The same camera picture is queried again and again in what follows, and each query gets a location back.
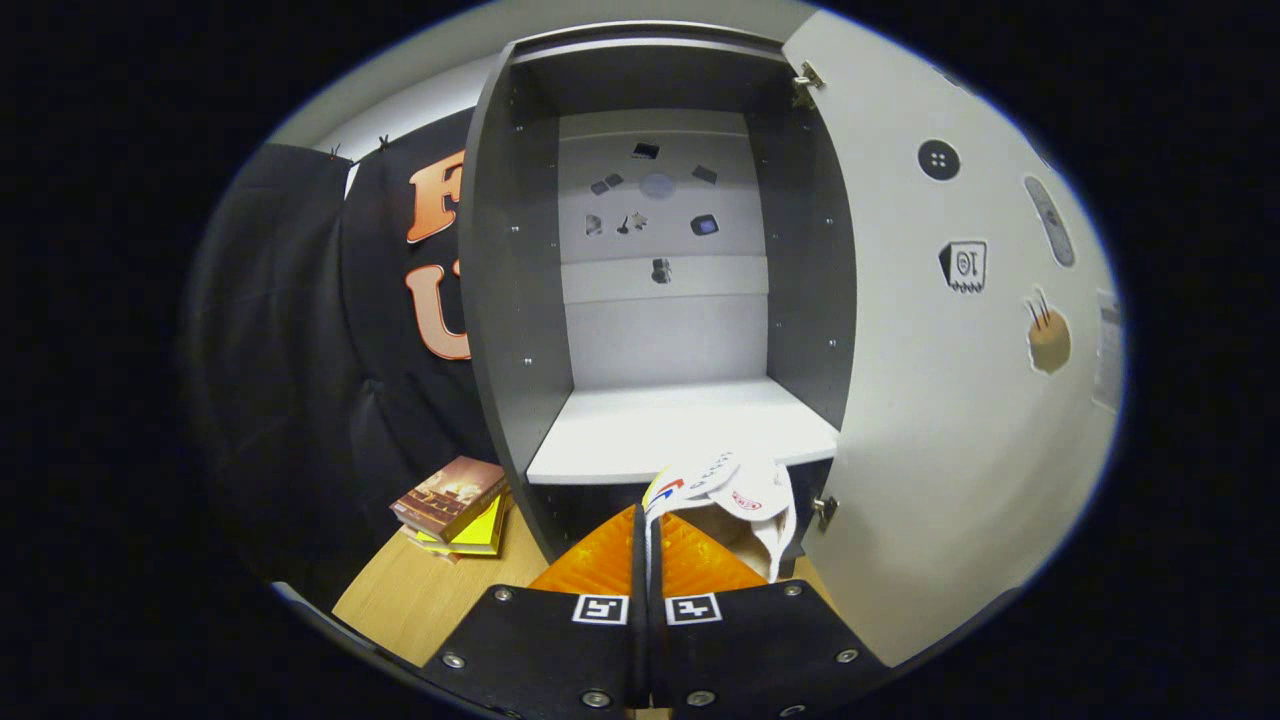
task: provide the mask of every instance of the open cabinet door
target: open cabinet door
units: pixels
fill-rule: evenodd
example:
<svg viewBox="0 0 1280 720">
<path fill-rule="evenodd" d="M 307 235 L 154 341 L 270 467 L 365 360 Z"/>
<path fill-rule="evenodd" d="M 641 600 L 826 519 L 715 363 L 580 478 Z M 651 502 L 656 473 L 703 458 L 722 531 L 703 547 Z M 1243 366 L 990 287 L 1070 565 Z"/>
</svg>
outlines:
<svg viewBox="0 0 1280 720">
<path fill-rule="evenodd" d="M 1084 208 L 992 106 L 827 12 L 783 54 L 819 78 L 797 86 L 858 238 L 824 493 L 838 509 L 804 548 L 846 623 L 900 666 L 1016 596 L 1084 511 L 1116 430 L 1119 306 Z"/>
</svg>

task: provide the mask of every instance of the door hinge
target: door hinge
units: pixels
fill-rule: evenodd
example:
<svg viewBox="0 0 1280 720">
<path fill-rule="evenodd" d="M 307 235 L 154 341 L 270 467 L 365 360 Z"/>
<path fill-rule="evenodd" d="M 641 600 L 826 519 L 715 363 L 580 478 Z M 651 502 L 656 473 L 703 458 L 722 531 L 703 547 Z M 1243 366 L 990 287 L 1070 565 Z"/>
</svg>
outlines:
<svg viewBox="0 0 1280 720">
<path fill-rule="evenodd" d="M 822 81 L 820 77 L 818 77 L 818 70 L 813 69 L 813 65 L 809 64 L 809 60 L 800 63 L 800 72 L 803 74 L 796 76 L 795 78 L 791 79 L 791 82 L 801 87 L 822 87 L 827 85 L 826 82 Z"/>
<path fill-rule="evenodd" d="M 818 518 L 818 530 L 827 532 L 832 516 L 840 509 L 840 502 L 835 496 L 828 495 L 827 500 L 813 498 L 813 514 Z"/>
<path fill-rule="evenodd" d="M 808 60 L 800 64 L 800 70 L 804 74 L 791 78 L 791 106 L 817 110 L 818 106 L 813 102 L 809 88 L 822 87 L 827 83 L 823 82 L 822 77 L 818 76 L 818 70 L 813 69 L 813 65 Z"/>
</svg>

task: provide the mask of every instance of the white cloth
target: white cloth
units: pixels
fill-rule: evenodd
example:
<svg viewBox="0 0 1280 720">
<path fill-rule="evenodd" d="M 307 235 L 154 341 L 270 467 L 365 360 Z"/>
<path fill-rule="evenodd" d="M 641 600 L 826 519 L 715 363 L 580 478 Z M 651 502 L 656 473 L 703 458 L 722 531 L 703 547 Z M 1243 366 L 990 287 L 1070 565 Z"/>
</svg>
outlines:
<svg viewBox="0 0 1280 720">
<path fill-rule="evenodd" d="M 795 497 L 791 475 L 772 459 L 746 452 L 724 451 L 678 459 L 668 465 L 645 491 L 645 551 L 652 556 L 653 538 L 649 528 L 666 512 L 695 507 L 714 507 L 722 518 L 717 525 L 748 525 L 768 556 L 762 573 L 771 583 L 778 579 L 782 552 L 791 543 L 796 528 Z M 717 533 L 709 532 L 712 537 Z M 746 560 L 749 552 L 736 551 Z"/>
</svg>

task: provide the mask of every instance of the cabinet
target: cabinet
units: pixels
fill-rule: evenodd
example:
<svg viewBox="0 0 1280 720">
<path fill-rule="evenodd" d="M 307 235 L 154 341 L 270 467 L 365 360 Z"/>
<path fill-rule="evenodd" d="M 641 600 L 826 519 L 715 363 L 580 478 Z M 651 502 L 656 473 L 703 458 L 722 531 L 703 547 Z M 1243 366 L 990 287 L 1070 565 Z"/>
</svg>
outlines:
<svg viewBox="0 0 1280 720">
<path fill-rule="evenodd" d="M 902 47 L 827 12 L 785 44 L 664 22 L 526 38 L 466 168 L 474 368 L 548 560 L 672 454 L 767 448 L 808 478 L 801 505 L 838 501 L 804 548 L 897 666 L 1016 593 L 1084 511 L 1116 430 L 1091 400 L 1105 249 L 1004 114 Z M 1070 325 L 1051 375 L 1028 352 L 1038 293 Z"/>
</svg>

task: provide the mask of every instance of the orange letter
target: orange letter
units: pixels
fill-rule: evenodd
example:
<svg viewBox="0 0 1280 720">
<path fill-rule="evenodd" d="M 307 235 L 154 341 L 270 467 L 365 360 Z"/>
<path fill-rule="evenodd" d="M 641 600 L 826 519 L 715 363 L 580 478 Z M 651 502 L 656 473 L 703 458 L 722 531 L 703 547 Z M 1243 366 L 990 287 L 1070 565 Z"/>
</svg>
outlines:
<svg viewBox="0 0 1280 720">
<path fill-rule="evenodd" d="M 457 260 L 453 261 L 453 274 L 462 277 Z M 404 284 L 408 286 L 410 295 L 413 296 L 417 332 L 422 336 L 426 348 L 440 357 L 470 360 L 471 343 L 467 342 L 467 333 L 452 333 L 449 328 L 444 327 L 444 311 L 440 309 L 440 281 L 443 279 L 444 268 L 439 265 L 426 265 L 404 275 Z"/>
<path fill-rule="evenodd" d="M 408 178 L 413 186 L 413 227 L 408 229 L 410 242 L 421 242 L 453 224 L 454 213 L 444 206 L 444 199 L 462 200 L 462 154 L 433 163 Z"/>
</svg>

